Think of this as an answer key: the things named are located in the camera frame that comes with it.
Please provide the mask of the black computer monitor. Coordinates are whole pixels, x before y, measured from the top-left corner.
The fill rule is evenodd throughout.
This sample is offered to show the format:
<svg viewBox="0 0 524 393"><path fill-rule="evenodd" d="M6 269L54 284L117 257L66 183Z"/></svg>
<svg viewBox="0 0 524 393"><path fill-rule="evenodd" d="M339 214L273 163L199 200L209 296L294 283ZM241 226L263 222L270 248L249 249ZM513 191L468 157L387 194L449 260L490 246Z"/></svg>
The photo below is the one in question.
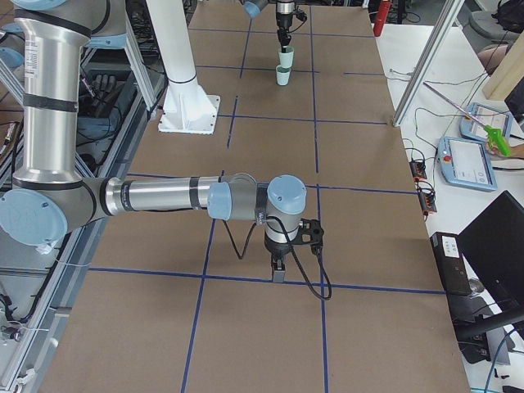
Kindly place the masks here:
<svg viewBox="0 0 524 393"><path fill-rule="evenodd" d="M462 230L458 246L502 310L523 305L523 206L509 191Z"/></svg>

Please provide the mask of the person in black shirt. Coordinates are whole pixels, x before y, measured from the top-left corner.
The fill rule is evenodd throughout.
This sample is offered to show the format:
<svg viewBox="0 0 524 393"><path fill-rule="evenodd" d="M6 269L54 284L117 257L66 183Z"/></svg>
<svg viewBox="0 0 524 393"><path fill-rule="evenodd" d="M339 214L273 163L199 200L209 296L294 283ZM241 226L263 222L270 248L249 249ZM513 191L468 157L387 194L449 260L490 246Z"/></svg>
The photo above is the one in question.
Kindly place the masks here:
<svg viewBox="0 0 524 393"><path fill-rule="evenodd" d="M495 72L511 48L512 44L504 44L501 46L490 47L477 54L479 61L488 75L492 75ZM508 95L505 99L505 103L516 120L523 119L523 79L521 79L517 86ZM511 147L511 152L510 158L522 160L523 144Z"/></svg>

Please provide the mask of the mint green cup on table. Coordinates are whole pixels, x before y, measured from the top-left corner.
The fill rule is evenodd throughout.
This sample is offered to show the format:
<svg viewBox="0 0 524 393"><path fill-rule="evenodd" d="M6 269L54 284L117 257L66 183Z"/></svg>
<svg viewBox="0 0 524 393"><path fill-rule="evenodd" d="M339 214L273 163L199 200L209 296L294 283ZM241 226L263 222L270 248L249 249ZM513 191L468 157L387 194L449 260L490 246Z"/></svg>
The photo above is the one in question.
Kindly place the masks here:
<svg viewBox="0 0 524 393"><path fill-rule="evenodd" d="M277 65L275 67L276 82L278 86L286 86L291 76L291 68Z"/></svg>

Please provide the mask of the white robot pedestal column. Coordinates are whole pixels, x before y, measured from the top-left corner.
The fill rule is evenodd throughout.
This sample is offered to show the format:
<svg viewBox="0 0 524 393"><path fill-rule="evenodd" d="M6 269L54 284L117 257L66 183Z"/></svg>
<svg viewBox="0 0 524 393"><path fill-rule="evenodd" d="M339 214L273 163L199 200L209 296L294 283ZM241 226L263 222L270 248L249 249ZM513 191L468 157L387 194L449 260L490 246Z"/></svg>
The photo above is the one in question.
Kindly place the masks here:
<svg viewBox="0 0 524 393"><path fill-rule="evenodd" d="M159 130L210 135L215 131L220 97L199 84L181 1L147 2L168 88Z"/></svg>

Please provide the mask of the teach pendant tablet nearer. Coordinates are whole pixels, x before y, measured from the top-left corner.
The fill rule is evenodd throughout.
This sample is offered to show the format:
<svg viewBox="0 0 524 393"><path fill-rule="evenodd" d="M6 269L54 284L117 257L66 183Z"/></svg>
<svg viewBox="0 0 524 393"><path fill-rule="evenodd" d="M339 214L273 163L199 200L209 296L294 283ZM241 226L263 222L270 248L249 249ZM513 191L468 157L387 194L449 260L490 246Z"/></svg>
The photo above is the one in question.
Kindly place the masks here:
<svg viewBox="0 0 524 393"><path fill-rule="evenodd" d="M444 136L437 148L437 162L445 181L452 186L483 192L498 189L489 155L482 142Z"/></svg>

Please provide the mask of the mint green cup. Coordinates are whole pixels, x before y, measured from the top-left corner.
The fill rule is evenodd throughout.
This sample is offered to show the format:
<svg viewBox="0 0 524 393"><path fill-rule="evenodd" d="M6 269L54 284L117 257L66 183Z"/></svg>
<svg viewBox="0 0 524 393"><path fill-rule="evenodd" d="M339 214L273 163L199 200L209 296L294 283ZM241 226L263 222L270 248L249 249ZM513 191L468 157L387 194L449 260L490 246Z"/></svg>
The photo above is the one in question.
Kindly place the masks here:
<svg viewBox="0 0 524 393"><path fill-rule="evenodd" d="M291 76L291 68L277 65L275 67L276 82L278 86L286 86Z"/></svg>
<svg viewBox="0 0 524 393"><path fill-rule="evenodd" d="M294 47L283 46L278 52L279 65L286 69L291 69L294 60Z"/></svg>

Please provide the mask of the aluminium frame post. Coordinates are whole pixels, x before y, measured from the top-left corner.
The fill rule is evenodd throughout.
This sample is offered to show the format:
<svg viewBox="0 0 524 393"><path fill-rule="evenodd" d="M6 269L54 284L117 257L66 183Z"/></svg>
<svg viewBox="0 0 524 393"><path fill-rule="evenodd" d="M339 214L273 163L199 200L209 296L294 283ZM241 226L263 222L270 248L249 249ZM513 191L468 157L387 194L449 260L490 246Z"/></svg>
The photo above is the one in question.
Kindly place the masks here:
<svg viewBox="0 0 524 393"><path fill-rule="evenodd" d="M445 38L463 4L464 0L447 0L445 2L445 5L431 31L429 39L422 50L422 54L418 59L413 75L404 90L397 109L395 110L392 119L393 126L400 127L402 124L436 54L439 52L440 47L445 41Z"/></svg>

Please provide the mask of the black orange power strip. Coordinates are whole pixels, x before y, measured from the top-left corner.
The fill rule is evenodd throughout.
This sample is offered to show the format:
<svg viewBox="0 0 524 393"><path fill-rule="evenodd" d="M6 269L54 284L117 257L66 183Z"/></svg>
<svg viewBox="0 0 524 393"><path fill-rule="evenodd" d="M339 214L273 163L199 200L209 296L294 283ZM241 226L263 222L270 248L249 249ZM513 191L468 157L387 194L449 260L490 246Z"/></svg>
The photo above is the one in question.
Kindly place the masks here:
<svg viewBox="0 0 524 393"><path fill-rule="evenodd" d="M411 160L409 168L423 216L427 217L429 214L436 213L436 191L427 180L425 162L423 160Z"/></svg>

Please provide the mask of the teach pendant tablet farther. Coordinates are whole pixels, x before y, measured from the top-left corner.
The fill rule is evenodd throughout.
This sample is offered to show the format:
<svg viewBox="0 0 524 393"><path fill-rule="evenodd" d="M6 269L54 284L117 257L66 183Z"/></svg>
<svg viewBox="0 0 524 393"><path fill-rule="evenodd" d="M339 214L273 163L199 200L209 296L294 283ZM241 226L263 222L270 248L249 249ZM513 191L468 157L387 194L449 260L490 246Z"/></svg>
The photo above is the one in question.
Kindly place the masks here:
<svg viewBox="0 0 524 393"><path fill-rule="evenodd" d="M491 127L500 129L504 137L509 137L513 118L509 111L497 110L478 102L471 103L466 110ZM463 138L481 142L485 142L487 139L485 130L478 123L466 117L460 120L459 132Z"/></svg>

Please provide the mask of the black desktop box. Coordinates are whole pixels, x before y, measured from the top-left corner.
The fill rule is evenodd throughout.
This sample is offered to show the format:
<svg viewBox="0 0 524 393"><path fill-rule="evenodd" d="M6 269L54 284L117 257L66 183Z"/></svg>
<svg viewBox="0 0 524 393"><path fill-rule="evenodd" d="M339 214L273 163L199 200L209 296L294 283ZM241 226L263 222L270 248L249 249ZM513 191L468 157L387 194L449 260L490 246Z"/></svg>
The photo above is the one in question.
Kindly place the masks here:
<svg viewBox="0 0 524 393"><path fill-rule="evenodd" d="M470 296L472 289L459 248L458 236L453 233L435 232L431 235L430 242L445 292L456 296Z"/></svg>

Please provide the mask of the red cylinder tube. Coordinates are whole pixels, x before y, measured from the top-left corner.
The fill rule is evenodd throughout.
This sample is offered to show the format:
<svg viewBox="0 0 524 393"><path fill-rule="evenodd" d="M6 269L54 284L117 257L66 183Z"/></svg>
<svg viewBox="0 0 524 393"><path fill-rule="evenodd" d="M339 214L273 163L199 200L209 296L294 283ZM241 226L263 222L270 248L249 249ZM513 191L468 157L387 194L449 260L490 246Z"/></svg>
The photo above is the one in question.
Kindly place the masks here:
<svg viewBox="0 0 524 393"><path fill-rule="evenodd" d="M377 10L375 21L373 24L373 35L380 37L383 31L384 24L387 21L387 17L391 8L390 0L382 0Z"/></svg>

